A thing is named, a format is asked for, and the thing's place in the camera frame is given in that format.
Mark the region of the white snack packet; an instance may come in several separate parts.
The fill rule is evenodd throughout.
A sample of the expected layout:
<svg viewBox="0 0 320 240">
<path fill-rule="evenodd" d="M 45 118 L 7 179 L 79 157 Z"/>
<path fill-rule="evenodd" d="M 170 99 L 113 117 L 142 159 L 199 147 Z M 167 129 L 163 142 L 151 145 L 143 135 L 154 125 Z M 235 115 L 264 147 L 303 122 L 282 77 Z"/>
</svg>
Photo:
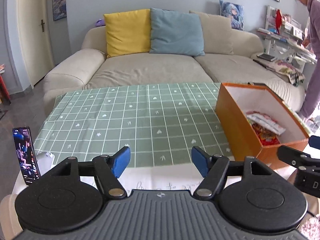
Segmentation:
<svg viewBox="0 0 320 240">
<path fill-rule="evenodd" d="M 259 124 L 261 127 L 276 135 L 282 135 L 286 131 L 283 126 L 281 126 L 276 120 L 272 119 L 268 114 L 249 111 L 246 113 L 246 116 L 248 120 Z"/>
</svg>

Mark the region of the cream door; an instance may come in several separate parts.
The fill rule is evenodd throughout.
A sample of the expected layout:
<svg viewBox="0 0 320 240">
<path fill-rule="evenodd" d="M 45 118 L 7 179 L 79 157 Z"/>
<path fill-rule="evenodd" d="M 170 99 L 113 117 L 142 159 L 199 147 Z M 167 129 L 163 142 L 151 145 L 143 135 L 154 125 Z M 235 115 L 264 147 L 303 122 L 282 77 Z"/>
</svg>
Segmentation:
<svg viewBox="0 0 320 240">
<path fill-rule="evenodd" d="M 17 29 L 32 86 L 54 68 L 47 26 L 47 0 L 17 0 Z"/>
</svg>

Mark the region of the smartphone on white stand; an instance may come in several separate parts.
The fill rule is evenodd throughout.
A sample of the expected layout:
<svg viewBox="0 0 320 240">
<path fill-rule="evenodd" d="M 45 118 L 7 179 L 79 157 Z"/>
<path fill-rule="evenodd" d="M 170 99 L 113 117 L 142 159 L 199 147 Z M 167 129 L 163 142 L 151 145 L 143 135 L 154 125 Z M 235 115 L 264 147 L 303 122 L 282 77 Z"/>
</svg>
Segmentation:
<svg viewBox="0 0 320 240">
<path fill-rule="evenodd" d="M 29 186 L 52 168 L 55 156 L 35 151 L 29 127 L 13 128 L 12 137 L 23 181 Z"/>
</svg>

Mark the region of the yellow cushion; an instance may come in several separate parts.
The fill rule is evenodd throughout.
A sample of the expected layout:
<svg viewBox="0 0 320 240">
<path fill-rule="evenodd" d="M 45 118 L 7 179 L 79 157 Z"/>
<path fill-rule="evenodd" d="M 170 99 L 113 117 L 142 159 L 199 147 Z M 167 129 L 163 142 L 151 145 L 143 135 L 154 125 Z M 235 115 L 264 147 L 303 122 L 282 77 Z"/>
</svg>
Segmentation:
<svg viewBox="0 0 320 240">
<path fill-rule="evenodd" d="M 104 15 L 108 57 L 150 51 L 150 9 Z"/>
</svg>

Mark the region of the white cluttered shelf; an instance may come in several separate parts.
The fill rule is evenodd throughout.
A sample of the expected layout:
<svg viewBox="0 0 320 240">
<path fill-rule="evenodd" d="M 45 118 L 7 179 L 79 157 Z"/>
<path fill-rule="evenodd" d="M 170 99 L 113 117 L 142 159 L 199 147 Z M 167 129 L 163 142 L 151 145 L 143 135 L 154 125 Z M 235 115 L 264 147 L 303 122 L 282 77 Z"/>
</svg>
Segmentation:
<svg viewBox="0 0 320 240">
<path fill-rule="evenodd" d="M 268 5 L 265 26 L 257 33 L 263 38 L 266 54 L 286 60 L 302 72 L 306 64 L 316 64 L 317 59 L 302 45 L 304 33 L 300 27 L 291 16 L 283 16 L 279 9 Z"/>
</svg>

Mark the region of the beige sofa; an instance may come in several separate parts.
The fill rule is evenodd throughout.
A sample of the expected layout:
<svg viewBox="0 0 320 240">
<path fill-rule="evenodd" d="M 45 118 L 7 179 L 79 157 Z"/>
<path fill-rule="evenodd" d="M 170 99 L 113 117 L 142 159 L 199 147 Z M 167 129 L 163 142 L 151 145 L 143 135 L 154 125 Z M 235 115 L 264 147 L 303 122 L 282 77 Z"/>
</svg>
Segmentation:
<svg viewBox="0 0 320 240">
<path fill-rule="evenodd" d="M 257 35 L 233 29 L 232 39 L 233 55 L 138 53 L 107 58 L 105 28 L 93 28 L 87 32 L 81 49 L 45 76 L 45 114 L 50 114 L 59 96 L 83 89 L 153 83 L 284 81 L 252 60 L 263 51 Z M 301 107 L 304 88 L 293 87 L 299 93 Z"/>
</svg>

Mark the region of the orange cardboard box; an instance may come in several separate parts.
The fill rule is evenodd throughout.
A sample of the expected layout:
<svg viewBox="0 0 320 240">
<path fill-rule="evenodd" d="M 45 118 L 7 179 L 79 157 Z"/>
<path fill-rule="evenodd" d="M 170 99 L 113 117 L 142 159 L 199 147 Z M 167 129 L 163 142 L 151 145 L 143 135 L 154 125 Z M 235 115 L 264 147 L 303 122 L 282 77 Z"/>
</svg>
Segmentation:
<svg viewBox="0 0 320 240">
<path fill-rule="evenodd" d="M 268 87 L 222 83 L 215 111 L 225 132 L 236 161 L 254 156 L 276 170 L 287 164 L 277 157 L 277 150 L 285 145 L 303 151 L 309 135 L 285 103 Z M 278 137 L 277 145 L 264 146 L 251 124 L 247 112 L 265 113 L 276 120 L 286 131 Z"/>
</svg>

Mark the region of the floral blanket on sofa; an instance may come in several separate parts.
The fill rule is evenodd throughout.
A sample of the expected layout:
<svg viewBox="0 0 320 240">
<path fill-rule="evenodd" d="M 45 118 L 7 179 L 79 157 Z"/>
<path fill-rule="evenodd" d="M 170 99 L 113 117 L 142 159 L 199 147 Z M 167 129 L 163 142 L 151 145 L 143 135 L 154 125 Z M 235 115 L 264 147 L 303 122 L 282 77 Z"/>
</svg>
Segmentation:
<svg viewBox="0 0 320 240">
<path fill-rule="evenodd" d="M 274 72 L 274 74 L 282 78 L 285 82 L 288 82 L 295 87 L 298 87 L 305 80 L 304 74 L 287 61 L 276 60 L 268 62 L 259 59 L 253 59 L 253 61 L 263 66 L 266 70 Z"/>
</svg>

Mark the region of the red orange stacked stools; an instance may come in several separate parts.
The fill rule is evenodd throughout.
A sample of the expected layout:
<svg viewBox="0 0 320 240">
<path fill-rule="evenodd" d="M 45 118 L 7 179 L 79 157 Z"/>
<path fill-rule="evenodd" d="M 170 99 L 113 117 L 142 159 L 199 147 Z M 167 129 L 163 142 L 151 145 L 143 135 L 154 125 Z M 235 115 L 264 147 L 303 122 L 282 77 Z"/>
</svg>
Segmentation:
<svg viewBox="0 0 320 240">
<path fill-rule="evenodd" d="M 10 94 L 7 90 L 7 87 L 5 85 L 5 82 L 3 80 L 2 74 L 5 72 L 5 65 L 1 64 L 0 65 L 0 91 L 1 91 L 1 96 L 4 98 L 4 100 L 8 103 L 11 104 L 11 98 Z"/>
</svg>

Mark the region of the phone on sofa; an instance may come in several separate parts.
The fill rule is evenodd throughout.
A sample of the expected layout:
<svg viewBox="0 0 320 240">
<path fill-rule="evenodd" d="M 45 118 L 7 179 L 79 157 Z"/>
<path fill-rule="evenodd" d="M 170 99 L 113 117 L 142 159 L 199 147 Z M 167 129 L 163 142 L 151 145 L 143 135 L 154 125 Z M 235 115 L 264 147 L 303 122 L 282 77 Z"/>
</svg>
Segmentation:
<svg viewBox="0 0 320 240">
<path fill-rule="evenodd" d="M 277 59 L 275 56 L 272 56 L 272 55 L 269 55 L 269 54 L 265 54 L 265 53 L 257 54 L 257 58 L 263 59 L 263 60 L 266 60 L 266 61 L 269 61 L 269 62 L 276 61 L 276 59 Z"/>
</svg>

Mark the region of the red snack bag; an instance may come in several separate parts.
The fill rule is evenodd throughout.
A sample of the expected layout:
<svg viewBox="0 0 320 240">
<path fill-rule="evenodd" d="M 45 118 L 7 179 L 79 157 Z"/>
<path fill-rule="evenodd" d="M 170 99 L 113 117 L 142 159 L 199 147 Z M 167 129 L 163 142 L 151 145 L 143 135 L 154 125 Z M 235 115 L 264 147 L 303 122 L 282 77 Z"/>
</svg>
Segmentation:
<svg viewBox="0 0 320 240">
<path fill-rule="evenodd" d="M 277 138 L 277 135 L 263 126 L 253 123 L 251 124 L 253 130 L 255 131 L 256 135 L 258 136 L 260 142 L 264 146 L 271 146 L 280 144 L 280 141 Z"/>
</svg>

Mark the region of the light blue cushion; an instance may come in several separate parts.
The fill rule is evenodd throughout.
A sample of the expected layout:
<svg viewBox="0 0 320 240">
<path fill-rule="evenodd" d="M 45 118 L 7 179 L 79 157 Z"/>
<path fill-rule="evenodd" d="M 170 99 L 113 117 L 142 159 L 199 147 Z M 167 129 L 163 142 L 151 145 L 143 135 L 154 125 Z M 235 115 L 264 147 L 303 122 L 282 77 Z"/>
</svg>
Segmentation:
<svg viewBox="0 0 320 240">
<path fill-rule="evenodd" d="M 150 9 L 151 54 L 204 55 L 201 20 L 197 14 Z"/>
</svg>

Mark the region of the beige back cushion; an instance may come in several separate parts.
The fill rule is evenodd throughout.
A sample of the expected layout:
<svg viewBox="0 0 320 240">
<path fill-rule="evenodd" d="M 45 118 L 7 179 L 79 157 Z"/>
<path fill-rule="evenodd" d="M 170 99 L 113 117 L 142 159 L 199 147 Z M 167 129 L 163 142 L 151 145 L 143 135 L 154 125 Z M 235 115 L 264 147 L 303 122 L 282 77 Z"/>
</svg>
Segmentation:
<svg viewBox="0 0 320 240">
<path fill-rule="evenodd" d="M 220 15 L 189 11 L 200 18 L 204 53 L 233 55 L 231 19 Z"/>
</svg>

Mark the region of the blue patterned cushion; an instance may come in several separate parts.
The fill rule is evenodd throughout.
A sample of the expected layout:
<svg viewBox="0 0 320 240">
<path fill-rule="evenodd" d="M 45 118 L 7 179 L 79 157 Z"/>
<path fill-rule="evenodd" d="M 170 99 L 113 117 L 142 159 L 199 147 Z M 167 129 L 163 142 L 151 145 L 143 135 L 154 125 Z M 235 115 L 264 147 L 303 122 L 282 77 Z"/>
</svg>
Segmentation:
<svg viewBox="0 0 320 240">
<path fill-rule="evenodd" d="M 220 15 L 231 19 L 231 27 L 244 31 L 244 7 L 223 0 L 219 0 L 219 4 Z"/>
</svg>

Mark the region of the green checkered tablecloth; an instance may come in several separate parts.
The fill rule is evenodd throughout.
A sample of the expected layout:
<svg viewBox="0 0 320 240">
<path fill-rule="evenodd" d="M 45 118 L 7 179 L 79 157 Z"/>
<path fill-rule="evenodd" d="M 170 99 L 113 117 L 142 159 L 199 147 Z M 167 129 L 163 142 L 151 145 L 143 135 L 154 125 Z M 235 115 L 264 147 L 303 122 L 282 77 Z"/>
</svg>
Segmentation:
<svg viewBox="0 0 320 240">
<path fill-rule="evenodd" d="M 219 88 L 188 82 L 69 92 L 56 98 L 34 148 L 59 163 L 67 157 L 90 161 L 127 146 L 135 168 L 187 164 L 194 146 L 231 157 L 215 113 Z"/>
</svg>

